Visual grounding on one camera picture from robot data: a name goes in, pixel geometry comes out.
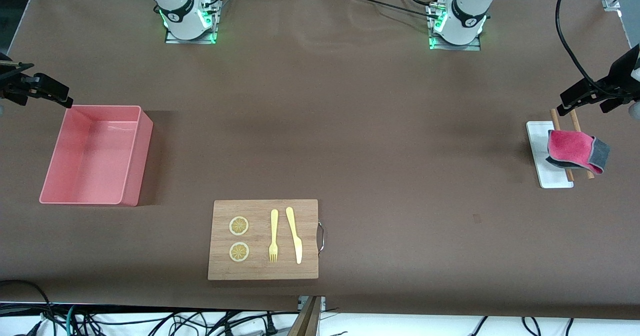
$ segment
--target yellow plastic knife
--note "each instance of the yellow plastic knife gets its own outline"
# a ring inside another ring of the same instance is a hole
[[[286,219],[291,227],[291,235],[293,235],[293,245],[295,246],[295,262],[302,263],[302,240],[296,232],[296,217],[293,214],[293,208],[286,207]]]

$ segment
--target table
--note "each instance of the table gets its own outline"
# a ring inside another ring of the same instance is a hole
[[[56,302],[637,318],[640,124],[580,108],[606,174],[538,186],[525,123],[579,78],[555,2],[495,0],[482,51],[452,53],[360,0],[233,0],[215,46],[163,44],[152,0],[31,0],[9,55],[155,128],[142,206],[45,206],[64,109],[4,103],[0,277]],[[629,48],[599,0],[562,14],[595,78]],[[207,281],[213,201],[279,198],[319,200],[320,279]]]

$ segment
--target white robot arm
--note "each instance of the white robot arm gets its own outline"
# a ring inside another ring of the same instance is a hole
[[[448,43],[462,46],[482,32],[487,10],[493,0],[444,0],[446,17],[435,31]]]
[[[164,24],[174,37],[196,39],[213,24],[208,17],[211,0],[154,0]]]

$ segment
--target dried orange slice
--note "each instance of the dried orange slice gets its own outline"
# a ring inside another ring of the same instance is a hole
[[[236,242],[229,249],[229,257],[236,262],[246,260],[249,257],[249,246],[244,242]]]
[[[247,229],[249,229],[249,221],[242,216],[234,217],[229,222],[229,231],[236,236],[244,235]]]

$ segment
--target pink plastic bin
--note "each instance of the pink plastic bin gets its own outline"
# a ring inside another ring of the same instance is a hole
[[[40,203],[136,206],[153,126],[139,106],[66,110]]]

